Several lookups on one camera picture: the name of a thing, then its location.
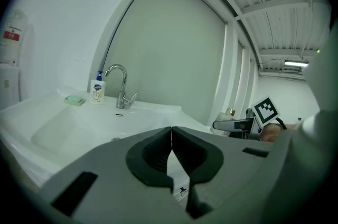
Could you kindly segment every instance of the ceiling light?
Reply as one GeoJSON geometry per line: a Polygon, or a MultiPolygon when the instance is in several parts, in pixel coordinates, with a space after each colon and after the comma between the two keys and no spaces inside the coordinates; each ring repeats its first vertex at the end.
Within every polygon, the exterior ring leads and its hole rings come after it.
{"type": "Polygon", "coordinates": [[[300,62],[300,61],[285,61],[284,65],[286,66],[299,66],[299,67],[307,67],[308,62],[300,62]]]}

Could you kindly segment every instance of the white soap bottle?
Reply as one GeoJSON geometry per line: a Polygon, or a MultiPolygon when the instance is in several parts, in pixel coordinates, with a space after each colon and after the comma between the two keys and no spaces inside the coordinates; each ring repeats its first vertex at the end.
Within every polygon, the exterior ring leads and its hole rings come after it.
{"type": "Polygon", "coordinates": [[[89,102],[95,105],[104,103],[106,83],[102,81],[103,71],[98,71],[99,75],[90,82],[90,98],[89,102]]]}

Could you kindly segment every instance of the frosted glass window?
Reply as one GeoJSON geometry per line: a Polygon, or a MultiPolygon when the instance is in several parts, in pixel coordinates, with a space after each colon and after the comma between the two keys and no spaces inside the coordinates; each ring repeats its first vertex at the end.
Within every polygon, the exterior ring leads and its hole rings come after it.
{"type": "MultiPolygon", "coordinates": [[[[219,78],[225,23],[201,0],[134,0],[108,51],[104,69],[122,64],[126,96],[178,105],[206,124],[219,78]]],[[[108,78],[116,97],[122,73],[108,78]]]]}

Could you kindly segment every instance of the faucet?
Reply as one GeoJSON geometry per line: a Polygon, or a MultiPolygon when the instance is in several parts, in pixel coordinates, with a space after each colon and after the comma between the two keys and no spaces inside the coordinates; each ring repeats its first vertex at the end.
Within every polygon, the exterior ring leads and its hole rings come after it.
{"type": "Polygon", "coordinates": [[[113,64],[111,67],[109,67],[105,72],[105,77],[109,76],[110,72],[112,72],[114,69],[120,69],[123,73],[123,80],[122,80],[122,86],[120,89],[120,92],[118,93],[116,107],[117,108],[125,108],[125,106],[130,106],[136,99],[137,93],[134,94],[134,96],[129,100],[125,98],[125,89],[126,89],[126,82],[127,82],[127,70],[124,68],[121,64],[113,64]]]}

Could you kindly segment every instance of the white sink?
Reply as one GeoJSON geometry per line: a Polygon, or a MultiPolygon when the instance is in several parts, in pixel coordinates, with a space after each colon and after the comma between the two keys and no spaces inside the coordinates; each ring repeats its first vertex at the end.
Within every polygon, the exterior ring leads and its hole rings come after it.
{"type": "Polygon", "coordinates": [[[1,139],[20,166],[41,186],[54,173],[94,147],[144,131],[185,126],[208,132],[179,106],[135,102],[116,108],[116,98],[104,105],[85,102],[72,106],[68,95],[88,98],[86,92],[58,90],[39,99],[20,102],[0,112],[1,139]]]}

